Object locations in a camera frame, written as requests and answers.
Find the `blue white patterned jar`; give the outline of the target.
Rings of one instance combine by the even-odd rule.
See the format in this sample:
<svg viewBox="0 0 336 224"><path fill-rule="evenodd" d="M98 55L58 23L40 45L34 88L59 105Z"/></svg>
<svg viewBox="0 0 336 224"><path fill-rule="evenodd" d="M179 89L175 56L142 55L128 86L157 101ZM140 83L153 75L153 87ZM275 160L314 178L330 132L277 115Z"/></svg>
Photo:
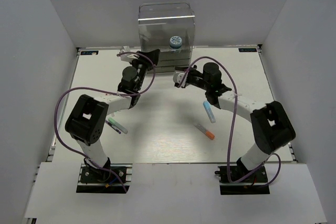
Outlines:
<svg viewBox="0 0 336 224"><path fill-rule="evenodd" d="M183 40L180 36L172 36L169 40L170 50L176 51L181 49Z"/></svg>

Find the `clear acrylic drawer organizer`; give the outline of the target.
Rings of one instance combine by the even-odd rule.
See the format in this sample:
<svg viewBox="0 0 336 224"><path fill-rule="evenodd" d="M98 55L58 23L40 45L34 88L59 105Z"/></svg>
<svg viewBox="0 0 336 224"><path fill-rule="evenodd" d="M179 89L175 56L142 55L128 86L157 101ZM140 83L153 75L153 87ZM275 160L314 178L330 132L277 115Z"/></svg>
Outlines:
<svg viewBox="0 0 336 224"><path fill-rule="evenodd" d="M191 63L195 39L195 14L187 2L146 3L139 7L141 51L160 50L158 73L173 72ZM180 36L181 49L170 50L169 40Z"/></svg>

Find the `blue capped glue tube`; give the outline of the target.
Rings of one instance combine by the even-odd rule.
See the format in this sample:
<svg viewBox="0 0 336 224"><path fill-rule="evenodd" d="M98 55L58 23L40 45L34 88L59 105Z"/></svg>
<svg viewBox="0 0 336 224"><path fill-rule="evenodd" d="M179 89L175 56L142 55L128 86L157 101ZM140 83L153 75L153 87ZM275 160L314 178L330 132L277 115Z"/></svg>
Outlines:
<svg viewBox="0 0 336 224"><path fill-rule="evenodd" d="M204 101L203 102L203 107L207 113L207 116L210 120L211 123L215 123L216 122L216 119L215 119L215 116L213 114L213 111L212 111L212 108L211 108L211 105L208 101Z"/></svg>

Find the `orange capped glue tube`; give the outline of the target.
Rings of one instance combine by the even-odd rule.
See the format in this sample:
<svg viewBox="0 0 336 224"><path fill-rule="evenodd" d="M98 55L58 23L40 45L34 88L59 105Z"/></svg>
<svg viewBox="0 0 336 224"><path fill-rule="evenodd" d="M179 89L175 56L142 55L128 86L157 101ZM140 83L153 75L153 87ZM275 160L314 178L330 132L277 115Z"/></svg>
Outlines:
<svg viewBox="0 0 336 224"><path fill-rule="evenodd" d="M201 125L200 123L194 123L194 126L200 132L202 132L205 136L207 136L210 140L214 140L215 139L215 135L211 131L209 131L207 128L205 128L203 125Z"/></svg>

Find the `green capped glue tube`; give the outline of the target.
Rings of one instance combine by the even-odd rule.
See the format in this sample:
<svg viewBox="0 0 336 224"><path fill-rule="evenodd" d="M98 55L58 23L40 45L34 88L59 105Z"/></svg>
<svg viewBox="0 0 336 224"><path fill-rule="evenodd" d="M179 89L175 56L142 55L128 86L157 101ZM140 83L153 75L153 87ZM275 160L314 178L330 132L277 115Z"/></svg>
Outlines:
<svg viewBox="0 0 336 224"><path fill-rule="evenodd" d="M120 123L115 121L113 118L108 118L108 122L111 125L113 125L116 129L118 129L120 132L122 132L123 134L128 134L128 130L124 126L122 126Z"/></svg>

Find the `purple pen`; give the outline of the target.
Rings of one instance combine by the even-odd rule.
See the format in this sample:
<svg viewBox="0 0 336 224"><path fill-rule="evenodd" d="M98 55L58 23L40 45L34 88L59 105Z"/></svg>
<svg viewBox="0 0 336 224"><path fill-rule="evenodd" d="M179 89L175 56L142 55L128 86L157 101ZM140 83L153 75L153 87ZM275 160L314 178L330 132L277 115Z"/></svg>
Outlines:
<svg viewBox="0 0 336 224"><path fill-rule="evenodd" d="M115 130L118 134L121 134L121 131L112 123L110 123L109 121L105 120L105 123L110 126L113 130Z"/></svg>

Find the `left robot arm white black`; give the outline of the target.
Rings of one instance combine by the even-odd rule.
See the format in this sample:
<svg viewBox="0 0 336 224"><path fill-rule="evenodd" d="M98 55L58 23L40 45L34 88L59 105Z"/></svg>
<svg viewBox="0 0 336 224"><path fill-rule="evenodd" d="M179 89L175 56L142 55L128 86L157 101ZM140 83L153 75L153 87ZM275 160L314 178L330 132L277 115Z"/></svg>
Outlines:
<svg viewBox="0 0 336 224"><path fill-rule="evenodd" d="M131 109L137 104L146 74L149 71L156 74L159 55L159 49L149 52L120 52L118 57L130 65L122 71L118 91L98 98L81 95L66 121L65 131L80 145L85 162L94 167L93 176L98 181L104 182L111 175L110 160L100 142L106 117Z"/></svg>

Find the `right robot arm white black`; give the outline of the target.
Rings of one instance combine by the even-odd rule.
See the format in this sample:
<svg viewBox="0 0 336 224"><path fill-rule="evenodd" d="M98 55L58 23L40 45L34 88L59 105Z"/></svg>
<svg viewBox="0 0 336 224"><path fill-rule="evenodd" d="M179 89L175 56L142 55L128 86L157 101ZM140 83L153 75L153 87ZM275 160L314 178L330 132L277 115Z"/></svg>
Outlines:
<svg viewBox="0 0 336 224"><path fill-rule="evenodd" d="M232 181L250 181L274 152L296 138L296 132L278 101L256 102L242 97L223 84L219 65L208 62L203 71L195 67L175 67L173 81L176 87L189 85L205 90L206 100L214 107L231 111L251 123L254 144L233 167Z"/></svg>

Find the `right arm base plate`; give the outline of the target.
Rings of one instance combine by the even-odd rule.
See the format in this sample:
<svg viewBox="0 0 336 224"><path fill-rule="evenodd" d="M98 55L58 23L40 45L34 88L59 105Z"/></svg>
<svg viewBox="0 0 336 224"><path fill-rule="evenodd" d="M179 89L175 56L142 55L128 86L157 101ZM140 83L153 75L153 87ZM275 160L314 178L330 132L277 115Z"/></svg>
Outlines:
<svg viewBox="0 0 336 224"><path fill-rule="evenodd" d="M233 195L269 195L269 186L266 169L260 168L248 178L239 183L230 183L227 177L227 167L219 166L214 171L219 179L220 194L225 196Z"/></svg>

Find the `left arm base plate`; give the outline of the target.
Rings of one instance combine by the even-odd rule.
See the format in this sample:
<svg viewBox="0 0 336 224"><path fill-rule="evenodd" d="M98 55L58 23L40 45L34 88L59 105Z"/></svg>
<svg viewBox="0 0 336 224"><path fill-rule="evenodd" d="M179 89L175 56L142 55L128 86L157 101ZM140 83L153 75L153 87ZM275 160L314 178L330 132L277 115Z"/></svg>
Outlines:
<svg viewBox="0 0 336 224"><path fill-rule="evenodd" d="M111 170L121 179L126 190L114 174L105 173L99 177L93 169L81 164L76 193L82 194L125 194L132 179L132 164L111 164Z"/></svg>

